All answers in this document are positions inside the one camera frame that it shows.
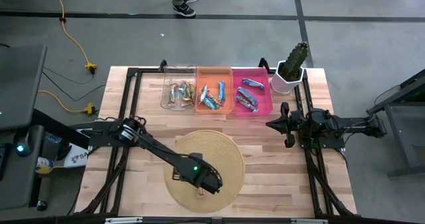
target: orange plastic bin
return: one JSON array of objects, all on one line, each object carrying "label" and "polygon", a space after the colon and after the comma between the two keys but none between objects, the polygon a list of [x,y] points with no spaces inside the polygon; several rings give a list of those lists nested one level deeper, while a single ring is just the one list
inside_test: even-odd
[{"label": "orange plastic bin", "polygon": [[[218,82],[224,82],[224,95],[226,101],[220,110],[211,110],[204,104],[199,104],[199,94],[204,85],[218,99]],[[196,110],[200,114],[230,114],[234,108],[233,97],[233,73],[230,67],[198,67],[197,71],[197,105]]]}]

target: woven placemat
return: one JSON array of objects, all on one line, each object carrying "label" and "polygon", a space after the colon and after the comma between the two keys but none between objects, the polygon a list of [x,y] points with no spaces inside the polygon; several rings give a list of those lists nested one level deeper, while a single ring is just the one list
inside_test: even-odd
[{"label": "woven placemat", "polygon": [[213,130],[191,132],[176,143],[174,150],[180,154],[203,154],[203,159],[217,169],[223,182],[220,193],[203,191],[205,195],[199,197],[196,187],[173,180],[173,167],[165,164],[165,184],[177,203],[189,211],[210,213],[225,208],[239,194],[245,178],[244,159],[228,136]]}]

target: cactus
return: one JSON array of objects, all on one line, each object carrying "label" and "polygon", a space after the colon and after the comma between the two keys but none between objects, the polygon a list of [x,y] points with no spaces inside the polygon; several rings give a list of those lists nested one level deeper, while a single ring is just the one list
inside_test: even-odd
[{"label": "cactus", "polygon": [[308,55],[306,42],[298,43],[292,50],[285,63],[279,67],[278,73],[286,81],[291,82],[299,79],[299,68]]}]

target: pink plastic bin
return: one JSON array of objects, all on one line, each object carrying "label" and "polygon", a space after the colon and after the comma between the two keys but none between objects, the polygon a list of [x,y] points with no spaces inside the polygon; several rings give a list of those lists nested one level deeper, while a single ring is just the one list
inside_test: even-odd
[{"label": "pink plastic bin", "polygon": [[[264,85],[264,90],[242,83],[243,78],[250,78]],[[265,68],[234,68],[233,93],[238,95],[238,88],[245,88],[258,101],[258,112],[251,112],[241,103],[235,101],[234,112],[237,116],[266,116],[273,111],[272,94],[270,92],[268,73]]]}]

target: wooden tabletop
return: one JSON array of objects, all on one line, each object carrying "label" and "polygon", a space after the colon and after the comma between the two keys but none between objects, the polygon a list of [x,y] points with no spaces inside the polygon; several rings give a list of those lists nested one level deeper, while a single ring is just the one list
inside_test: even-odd
[{"label": "wooden tabletop", "polygon": [[[127,66],[111,67],[99,117],[118,117],[127,69]],[[309,68],[307,73],[314,107],[332,112],[325,71],[322,68]],[[126,116],[129,115],[133,86],[134,80]],[[268,116],[240,118],[233,114],[180,115],[168,112],[159,105],[162,87],[163,74],[143,75],[136,115],[146,118],[147,131],[170,148],[173,148],[176,139],[195,130],[216,130],[230,136],[245,159],[245,182],[238,197],[224,209],[215,213],[193,213],[181,207],[167,191],[163,176],[164,162],[146,150],[132,148],[122,190],[120,216],[314,216],[304,152],[299,144],[285,148],[285,136],[265,125],[267,121],[280,116],[282,102],[288,102],[291,110],[296,110],[294,92],[285,96],[272,93],[273,112]],[[300,90],[307,110],[302,85]],[[100,148],[88,159],[76,211],[85,208],[103,186],[110,152],[111,148]],[[323,157],[330,186],[347,208],[356,213],[343,158],[334,150],[324,150]],[[108,208],[112,206],[114,190],[115,186],[112,187]],[[325,210],[321,188],[318,192],[322,210]]]}]

